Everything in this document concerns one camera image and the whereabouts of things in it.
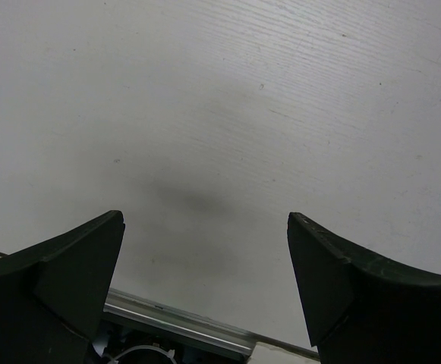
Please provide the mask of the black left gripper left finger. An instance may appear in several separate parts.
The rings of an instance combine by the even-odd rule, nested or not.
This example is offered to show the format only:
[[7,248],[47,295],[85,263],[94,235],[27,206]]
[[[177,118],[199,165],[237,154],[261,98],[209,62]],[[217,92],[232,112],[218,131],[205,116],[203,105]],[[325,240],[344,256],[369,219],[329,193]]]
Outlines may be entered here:
[[82,363],[124,235],[112,210],[0,257],[0,363]]

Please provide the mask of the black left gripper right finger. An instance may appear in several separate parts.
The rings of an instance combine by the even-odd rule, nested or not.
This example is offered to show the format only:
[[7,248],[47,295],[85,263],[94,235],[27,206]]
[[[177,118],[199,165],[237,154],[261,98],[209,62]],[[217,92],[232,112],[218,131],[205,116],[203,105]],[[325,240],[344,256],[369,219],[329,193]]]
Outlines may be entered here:
[[310,344],[323,363],[441,363],[441,275],[288,217]]

